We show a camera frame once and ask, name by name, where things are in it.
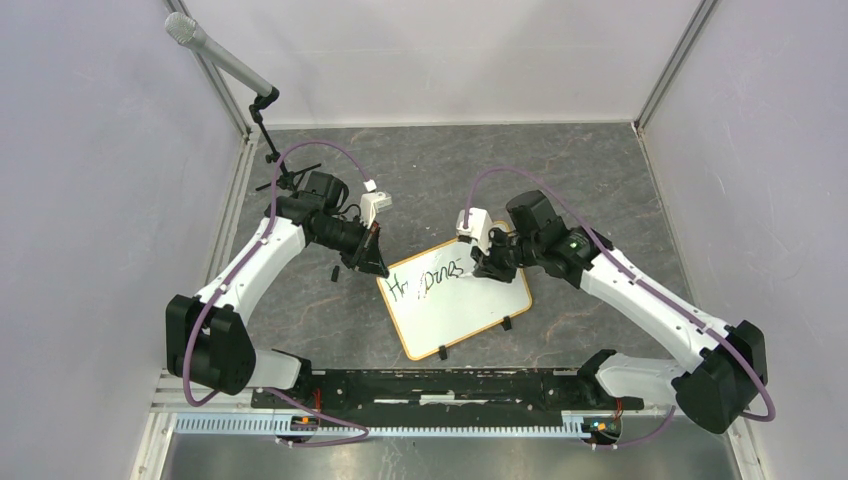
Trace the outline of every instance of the white wall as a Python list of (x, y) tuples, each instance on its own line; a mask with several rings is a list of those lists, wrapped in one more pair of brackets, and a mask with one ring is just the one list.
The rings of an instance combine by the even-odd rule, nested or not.
[(127, 478), (239, 138), (162, 2), (0, 10), (0, 478)]
[(698, 0), (187, 3), (280, 89), (268, 123), (373, 125), (632, 120)]
[(647, 127), (705, 309), (766, 334), (770, 478), (844, 478), (848, 4), (724, 1)]

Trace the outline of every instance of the gray floor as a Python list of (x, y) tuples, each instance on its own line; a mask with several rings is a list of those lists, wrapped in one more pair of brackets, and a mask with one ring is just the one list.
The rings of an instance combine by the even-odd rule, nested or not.
[[(656, 419), (626, 418), (638, 438)], [(727, 437), (677, 419), (651, 443), (592, 452), (571, 439), (373, 438), (345, 447), (289, 450), (264, 437), (177, 435), (163, 479), (597, 479), (739, 478)]]
[[(515, 165), (545, 180), (645, 272), (688, 297), (657, 192), (629, 125), (329, 129), (272, 135), (281, 150), (307, 139), (350, 147), (394, 201), (379, 217), (387, 264), (453, 238), (474, 176), (487, 167)], [(253, 191), (270, 178), (267, 152), (261, 145), (254, 161), (236, 251), (255, 232), (269, 202), (267, 190)], [(315, 162), (347, 182), (358, 201), (361, 177), (337, 152), (306, 147), (289, 164), (302, 168)], [(495, 220), (507, 220), (506, 202), (534, 188), (513, 174), (493, 176), (484, 181), (473, 205), (487, 208)], [(534, 268), (527, 271), (533, 307), (513, 321), (512, 331), (483, 332), (451, 347), (446, 361), (434, 355), (413, 362), (403, 354), (375, 279), (342, 269), (339, 282), (332, 283), (330, 273), (337, 264), (336, 253), (312, 245), (286, 267), (250, 320), (248, 330), (257, 348), (309, 358), (318, 368), (578, 366), (601, 348), (668, 356), (611, 307)]]
[[(685, 292), (662, 207), (628, 125), (412, 127), (274, 132), (282, 148), (323, 138), (349, 146), (381, 190), (394, 199), (381, 214), (382, 250), (394, 263), (453, 238), (454, 221), (471, 180), (494, 165), (517, 165), (542, 177), (580, 208), (595, 228), (644, 271), (675, 293)], [(268, 205), (271, 167), (259, 148), (239, 220), (236, 250)], [(360, 179), (349, 162), (325, 147), (308, 147), (290, 164), (323, 162), (358, 198)], [(506, 220), (503, 207), (535, 188), (504, 174), (484, 183), (474, 205)], [(600, 348), (634, 356), (667, 353), (612, 308), (547, 277), (527, 272), (533, 308), (515, 328), (494, 328), (437, 356), (413, 362), (400, 345), (373, 277), (343, 270), (330, 282), (337, 255), (310, 246), (276, 279), (249, 324), (258, 348), (309, 358), (318, 368), (577, 366)], [(643, 436), (656, 418), (626, 418), (624, 439)], [(738, 478), (726, 436), (675, 419), (662, 436), (618, 452), (593, 453), (565, 439), (375, 438), (330, 449), (292, 451), (268, 438), (178, 435), (163, 478)]]

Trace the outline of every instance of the white whiteboard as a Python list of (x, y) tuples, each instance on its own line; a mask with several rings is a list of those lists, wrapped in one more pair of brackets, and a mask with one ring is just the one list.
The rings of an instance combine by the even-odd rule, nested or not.
[(392, 265), (389, 278), (377, 279), (410, 360), (530, 309), (533, 299), (522, 270), (512, 283), (502, 283), (475, 278), (473, 269), (471, 245), (454, 239)]

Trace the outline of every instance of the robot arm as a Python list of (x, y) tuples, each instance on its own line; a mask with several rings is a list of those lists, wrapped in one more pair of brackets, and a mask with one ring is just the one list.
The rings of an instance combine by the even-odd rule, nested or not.
[[(278, 351), (254, 350), (246, 326), (274, 278), (310, 243), (338, 251), (342, 263), (350, 269), (388, 276), (380, 254), (380, 225), (375, 216), (391, 206), (391, 196), (384, 192), (365, 193), (359, 204), (362, 213), (347, 220), (339, 213), (347, 192), (347, 186), (338, 178), (313, 171), (302, 190), (277, 199), (276, 219), (266, 240), (260, 239), (270, 222), (270, 208), (251, 241), (214, 281), (193, 298), (177, 295), (171, 300), (165, 313), (167, 366), (171, 374), (182, 376), (192, 326), (220, 290), (223, 293), (210, 308), (203, 321), (205, 328), (197, 337), (190, 379), (230, 395), (246, 387), (288, 389), (295, 384), (301, 360)], [(257, 241), (262, 246), (251, 257)], [(222, 285), (237, 269), (238, 276), (231, 284)]]
[(589, 369), (613, 397), (638, 397), (678, 405), (695, 423), (724, 432), (757, 395), (757, 389), (724, 347), (656, 295), (653, 289), (694, 314), (706, 328), (722, 332), (766, 383), (763, 335), (747, 321), (731, 327), (700, 311), (645, 275), (609, 240), (594, 232), (610, 254), (635, 277), (625, 276), (592, 242), (582, 227), (569, 229), (539, 191), (526, 192), (507, 204), (515, 232), (491, 228), (485, 210), (464, 212), (457, 222), (460, 240), (475, 241), (474, 275), (511, 282), (518, 268), (541, 266), (575, 288), (609, 303), (654, 337), (674, 360), (638, 359), (604, 350)]

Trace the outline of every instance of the metal frame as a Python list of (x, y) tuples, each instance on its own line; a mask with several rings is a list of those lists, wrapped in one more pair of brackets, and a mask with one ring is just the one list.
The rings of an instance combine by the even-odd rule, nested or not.
[[(183, 3), (183, 0), (163, 0), (163, 2), (169, 11), (180, 12), (191, 16), (188, 12), (188, 8), (185, 6), (185, 3)], [(235, 97), (233, 97), (233, 92), (230, 91), (230, 87), (227, 86), (227, 82), (224, 80), (221, 72), (209, 60), (206, 60), (196, 53), (193, 55), (195, 60), (197, 60), (198, 65), (200, 65), (203, 75), (207, 80), (209, 80), (209, 84), (212, 85), (212, 89), (215, 91), (218, 100), (221, 101), (221, 105), (227, 112), (227, 116), (230, 117), (230, 121), (233, 122), (233, 126), (239, 134), (246, 139), (251, 132), (250, 124), (247, 123), (244, 115), (242, 115), (241, 110), (236, 103)]]
[(233, 180), (227, 190), (227, 200), (224, 203), (221, 220), (218, 223), (218, 234), (210, 252), (209, 268), (206, 271), (204, 283), (211, 282), (230, 262), (233, 239), (241, 216), (241, 205), (247, 193), (247, 181), (253, 168), (253, 157), (256, 155), (258, 143), (259, 132), (253, 132), (247, 137), (247, 141), (242, 144), (239, 151), (239, 157), (233, 171)]
[(645, 102), (645, 106), (642, 107), (642, 111), (639, 112), (639, 116), (633, 121), (633, 127), (637, 130), (645, 128), (645, 125), (651, 121), (651, 117), (656, 112), (657, 106), (665, 96), (665, 93), (668, 91), (668, 87), (671, 85), (672, 81), (674, 81), (674, 77), (677, 76), (680, 66), (683, 64), (686, 56), (689, 55), (692, 45), (701, 34), (704, 25), (706, 25), (707, 20), (709, 20), (719, 1), (720, 0), (701, 0), (701, 3), (695, 10), (694, 15), (692, 15), (692, 19), (689, 20), (689, 25), (686, 26), (683, 36), (680, 37), (680, 40), (677, 42), (677, 46), (674, 48), (671, 58), (668, 59), (668, 63), (666, 63), (659, 80), (657, 80), (656, 85), (654, 85), (654, 89), (651, 90), (651, 94), (648, 95), (648, 100)]

